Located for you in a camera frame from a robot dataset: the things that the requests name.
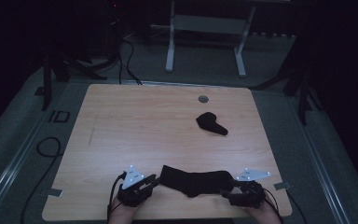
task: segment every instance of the table top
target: table top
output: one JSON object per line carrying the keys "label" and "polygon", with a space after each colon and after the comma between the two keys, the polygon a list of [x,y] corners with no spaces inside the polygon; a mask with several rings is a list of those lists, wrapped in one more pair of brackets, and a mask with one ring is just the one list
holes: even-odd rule
{"label": "table top", "polygon": [[[205,95],[209,101],[201,103]],[[196,118],[212,112],[228,135],[202,130]],[[163,165],[185,172],[244,168],[270,172],[257,180],[275,196],[282,216],[292,208],[252,93],[244,88],[90,85],[52,188],[43,219],[106,219],[114,180],[134,165],[160,175]],[[154,188],[136,219],[246,217],[220,195],[187,198],[164,186]]]}

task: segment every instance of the wire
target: wire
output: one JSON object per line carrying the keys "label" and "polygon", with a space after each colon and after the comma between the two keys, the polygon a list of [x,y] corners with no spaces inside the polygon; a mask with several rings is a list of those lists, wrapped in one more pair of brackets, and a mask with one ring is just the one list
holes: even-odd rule
{"label": "wire", "polygon": [[295,199],[292,197],[292,195],[289,193],[289,191],[286,191],[287,195],[289,196],[290,200],[292,200],[292,202],[295,204],[296,208],[298,209],[298,212],[300,213],[300,215],[302,216],[304,223],[308,224],[308,221],[303,213],[303,211],[301,210],[300,206],[298,205],[298,203],[296,203]]}
{"label": "wire", "polygon": [[278,207],[278,203],[277,203],[277,200],[275,199],[274,195],[271,193],[271,191],[267,190],[267,189],[264,189],[269,195],[271,195],[272,199],[274,200],[275,202],[275,206],[276,206],[276,209],[277,211],[279,212],[279,207]]}
{"label": "wire", "polygon": [[107,214],[107,220],[108,220],[108,222],[109,222],[110,215],[113,213],[113,211],[115,211],[115,210],[122,204],[122,202],[120,202],[120,203],[119,203],[118,205],[116,205],[113,209],[110,209],[111,206],[112,206],[112,202],[113,202],[113,195],[114,195],[114,191],[115,191],[115,188],[116,188],[116,184],[117,184],[118,180],[124,179],[124,178],[126,177],[126,174],[127,174],[127,173],[124,172],[123,174],[119,175],[119,176],[116,178],[115,182],[113,183],[112,189],[110,190],[109,205],[108,205],[108,210],[107,210],[107,211],[108,211],[108,214]]}
{"label": "wire", "polygon": [[272,199],[275,202],[275,206],[266,198],[264,199],[264,202],[266,202],[269,206],[271,206],[272,210],[275,212],[275,214],[278,216],[278,219],[280,220],[280,222],[283,224],[283,218],[281,217],[281,215],[279,214],[279,208],[278,208],[278,203],[277,200],[275,199],[274,195],[267,189],[264,189],[269,195],[271,195]]}
{"label": "wire", "polygon": [[136,77],[133,74],[133,72],[130,70],[130,60],[131,60],[132,55],[133,55],[133,44],[130,43],[129,41],[127,41],[127,40],[124,40],[124,39],[123,39],[123,42],[126,43],[126,44],[129,44],[131,46],[131,53],[130,53],[129,59],[127,60],[126,65],[123,65],[123,60],[122,60],[122,57],[121,57],[121,53],[120,52],[118,53],[118,60],[120,62],[120,70],[118,71],[118,83],[121,84],[122,69],[125,68],[127,70],[128,74],[129,74],[129,76],[132,77],[132,79],[134,79],[138,85],[143,85],[141,80],[138,77]]}
{"label": "wire", "polygon": [[[48,141],[48,140],[54,140],[57,142],[57,151],[54,155],[49,155],[49,154],[45,154],[41,151],[40,149],[40,145],[42,145],[42,143]],[[34,189],[31,191],[30,195],[28,196],[27,200],[25,201],[24,206],[22,207],[22,211],[21,211],[21,220],[20,223],[23,224],[24,223],[24,217],[25,217],[25,212],[27,210],[27,206],[28,203],[31,201],[32,197],[34,196],[34,193],[36,192],[37,188],[39,187],[39,185],[43,182],[43,180],[46,178],[46,176],[48,175],[48,172],[50,172],[51,168],[53,167],[55,161],[63,155],[63,153],[61,153],[61,142],[58,138],[56,137],[47,137],[45,139],[43,139],[42,141],[40,141],[37,146],[36,146],[36,150],[37,153],[39,153],[39,155],[43,156],[43,157],[47,157],[47,158],[53,158],[53,160],[50,163],[50,166],[48,167],[48,169],[46,170],[46,172],[42,175],[42,177],[39,179],[39,181],[36,183],[36,185],[34,186]]]}

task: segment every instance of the white metal bracket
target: white metal bracket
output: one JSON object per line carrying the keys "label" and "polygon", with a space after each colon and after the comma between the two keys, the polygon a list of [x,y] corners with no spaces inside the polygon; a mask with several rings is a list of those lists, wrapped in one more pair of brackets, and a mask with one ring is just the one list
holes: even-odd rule
{"label": "white metal bracket", "polygon": [[271,176],[270,172],[263,172],[257,170],[250,170],[245,168],[240,176],[237,176],[238,181],[252,181]]}
{"label": "white metal bracket", "polygon": [[129,171],[126,174],[126,178],[124,179],[123,187],[122,189],[127,189],[136,183],[139,183],[141,180],[143,180],[145,176],[141,174],[133,165],[130,166]]}

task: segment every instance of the person's hand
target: person's hand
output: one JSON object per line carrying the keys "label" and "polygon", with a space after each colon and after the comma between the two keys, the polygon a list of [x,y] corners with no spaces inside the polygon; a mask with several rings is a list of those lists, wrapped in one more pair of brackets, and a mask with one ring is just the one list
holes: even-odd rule
{"label": "person's hand", "polygon": [[130,224],[132,223],[133,218],[135,217],[136,211],[139,207],[128,207],[124,204],[120,204],[120,201],[117,197],[113,200],[112,209],[116,208],[109,217],[109,224]]}
{"label": "person's hand", "polygon": [[[271,203],[268,195],[266,195],[266,199]],[[243,207],[242,209],[256,219],[258,224],[281,224],[280,218],[274,209],[266,202],[263,202],[259,208]]]}

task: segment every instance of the black fabric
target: black fabric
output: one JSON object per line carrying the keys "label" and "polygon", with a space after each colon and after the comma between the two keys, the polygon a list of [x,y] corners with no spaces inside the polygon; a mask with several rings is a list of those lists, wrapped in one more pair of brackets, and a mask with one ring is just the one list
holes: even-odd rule
{"label": "black fabric", "polygon": [[200,194],[220,194],[220,190],[232,191],[232,179],[232,175],[227,171],[187,173],[164,165],[159,184],[194,198]]}
{"label": "black fabric", "polygon": [[228,130],[216,123],[217,116],[214,113],[206,112],[196,118],[200,128],[209,132],[227,135]]}

